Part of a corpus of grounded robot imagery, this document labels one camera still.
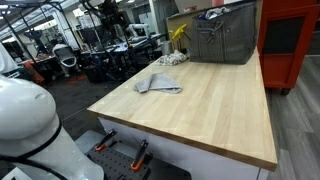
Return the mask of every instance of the gray cloth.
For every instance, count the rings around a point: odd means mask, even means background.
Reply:
[[[143,93],[149,90],[159,90],[171,94],[179,93],[182,88],[168,75],[164,73],[152,74],[135,84],[134,90]]]
[[[227,12],[230,12],[230,9],[227,9],[226,7],[210,9],[206,13],[206,19],[213,19]]]

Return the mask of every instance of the folded towel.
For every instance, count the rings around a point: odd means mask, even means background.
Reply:
[[[171,94],[179,93],[182,88],[168,75],[164,73],[152,74],[135,84],[134,90],[143,93],[149,90],[159,90]]]

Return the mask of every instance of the trash can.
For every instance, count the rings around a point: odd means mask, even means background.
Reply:
[[[85,66],[83,68],[84,73],[88,77],[88,80],[92,83],[100,83],[102,82],[102,77],[94,65]]]
[[[173,53],[171,41],[161,42],[161,51],[163,56],[170,55],[171,53]]]

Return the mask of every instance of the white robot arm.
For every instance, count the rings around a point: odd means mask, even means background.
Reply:
[[[12,162],[32,179],[103,179],[103,169],[62,127],[48,91],[0,75],[0,99],[0,160]]]
[[[134,37],[138,37],[137,32],[134,29],[143,29],[146,33],[146,36],[149,38],[150,32],[149,32],[149,25],[148,24],[130,24],[129,29],[132,32]]]

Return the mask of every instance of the black clamp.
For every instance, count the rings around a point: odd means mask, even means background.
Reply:
[[[146,149],[148,147],[149,143],[147,142],[147,140],[142,140],[141,144],[140,144],[140,148],[136,154],[135,159],[133,160],[132,164],[131,164],[131,169],[134,172],[139,171],[140,167],[142,166],[144,157],[146,155]]]
[[[117,131],[111,129],[108,134],[100,141],[100,143],[96,146],[96,151],[100,152],[102,149],[106,147],[105,143],[109,141],[114,135],[117,134]]]

